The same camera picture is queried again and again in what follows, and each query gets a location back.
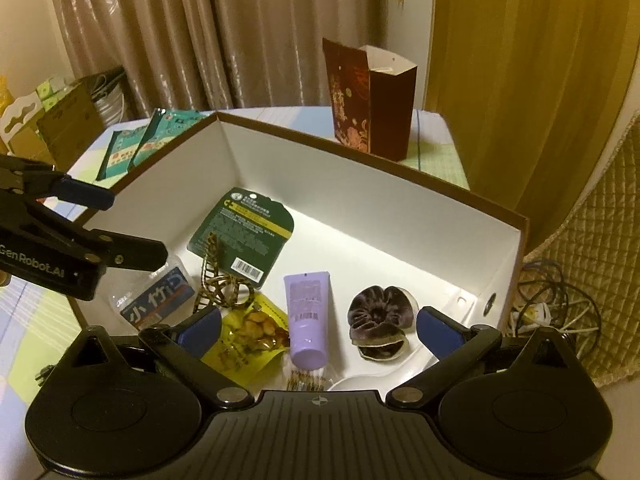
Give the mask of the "clear cotton swab box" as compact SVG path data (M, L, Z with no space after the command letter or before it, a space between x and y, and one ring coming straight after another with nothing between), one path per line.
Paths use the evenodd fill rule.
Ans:
M182 261L170 255L153 272L134 271L107 294L110 306L133 328L143 330L163 322L194 297L192 280Z

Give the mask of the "tortoiseshell hair claw clip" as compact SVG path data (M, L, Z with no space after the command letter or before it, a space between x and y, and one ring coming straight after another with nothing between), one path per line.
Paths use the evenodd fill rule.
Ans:
M255 287L247 278L237 278L220 270L219 242L213 232L206 237L200 279L201 288L194 300L194 313L207 307L246 309L255 299Z

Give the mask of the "yellow snack packet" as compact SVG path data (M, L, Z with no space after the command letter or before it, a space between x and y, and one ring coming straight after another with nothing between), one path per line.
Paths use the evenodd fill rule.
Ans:
M201 361L249 389L271 361L288 348L288 317L258 292L249 307L234 309L222 318L220 336Z

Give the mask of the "dark purple scrunchie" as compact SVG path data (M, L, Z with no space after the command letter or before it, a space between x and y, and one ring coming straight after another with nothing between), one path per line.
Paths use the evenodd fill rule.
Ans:
M408 349L418 303L401 287L378 285L363 289L347 312L349 338L363 359L390 362Z

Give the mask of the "wooden cotton swab bag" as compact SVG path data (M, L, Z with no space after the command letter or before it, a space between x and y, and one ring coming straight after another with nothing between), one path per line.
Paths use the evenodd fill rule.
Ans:
M325 367L316 370L294 367L284 373L284 379L288 391L328 391L333 385L331 374Z

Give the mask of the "dark green face mask packet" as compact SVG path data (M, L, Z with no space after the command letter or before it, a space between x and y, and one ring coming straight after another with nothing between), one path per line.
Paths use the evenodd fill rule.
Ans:
M214 233L219 269L261 288L293 231L292 214L281 203L232 188L209 211L186 248L204 258L207 237Z

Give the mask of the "purple cream tube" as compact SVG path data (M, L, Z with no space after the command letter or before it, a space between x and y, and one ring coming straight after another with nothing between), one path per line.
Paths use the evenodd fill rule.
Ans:
M284 279L290 356L302 370L329 362L329 281L326 271L287 275Z

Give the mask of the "brown cardboard carton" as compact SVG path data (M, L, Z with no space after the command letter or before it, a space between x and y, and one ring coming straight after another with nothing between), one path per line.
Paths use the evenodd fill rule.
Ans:
M66 93L37 125L54 166L62 171L72 168L105 129L85 84Z

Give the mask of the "checked tablecloth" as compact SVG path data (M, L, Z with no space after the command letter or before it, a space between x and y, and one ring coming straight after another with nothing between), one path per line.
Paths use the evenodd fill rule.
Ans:
M327 106L237 108L227 113L335 140ZM70 174L94 182L113 132L148 122L137 119L108 127ZM408 154L402 164L469 188L452 134L439 114L414 110ZM38 390L35 376L58 362L79 330L64 296L19 278L1 287L1 479L40 476L40 463L25 437L24 417Z

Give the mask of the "green packet front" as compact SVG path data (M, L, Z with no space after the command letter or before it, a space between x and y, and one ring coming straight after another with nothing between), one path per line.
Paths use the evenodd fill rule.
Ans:
M145 130L146 127L142 126L132 130L117 130L112 134L96 180L102 181L126 174L130 162L137 153Z

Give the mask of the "green packet rear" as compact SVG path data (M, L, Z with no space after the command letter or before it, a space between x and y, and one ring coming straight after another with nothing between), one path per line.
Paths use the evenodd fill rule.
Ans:
M128 165L129 170L140 166L151 155L166 144L181 136L207 115L197 110L154 110L149 125L143 133L142 139Z

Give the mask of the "brown cardboard storage box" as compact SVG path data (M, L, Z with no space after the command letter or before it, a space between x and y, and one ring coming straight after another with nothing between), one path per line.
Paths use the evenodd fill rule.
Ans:
M191 274L201 261L186 248L218 200L246 188L281 203L294 231L262 290L285 303L290 274L330 274L330 362L338 377L390 372L398 361L363 359L349 338L347 311L363 289L394 285L420 306L464 325L503 327L522 263L526 220L472 194L332 141L216 113L113 184L106 211L77 220L161 240Z

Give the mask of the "quilted tan chair cushion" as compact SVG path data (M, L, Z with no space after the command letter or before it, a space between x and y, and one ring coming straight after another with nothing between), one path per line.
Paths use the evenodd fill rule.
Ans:
M639 375L639 116L596 185L530 258L561 266L601 315L596 346L580 360L600 388Z

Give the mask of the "beige curtain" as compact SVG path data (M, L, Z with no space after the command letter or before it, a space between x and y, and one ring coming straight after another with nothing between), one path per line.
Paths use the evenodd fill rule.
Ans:
M77 76L122 68L136 110L326 105L324 40L380 44L383 0L53 0Z

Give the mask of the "dark red gift bag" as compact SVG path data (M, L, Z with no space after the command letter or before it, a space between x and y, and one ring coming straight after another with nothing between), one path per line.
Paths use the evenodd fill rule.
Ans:
M334 136L354 150L393 162L406 158L418 66L378 47L324 38Z

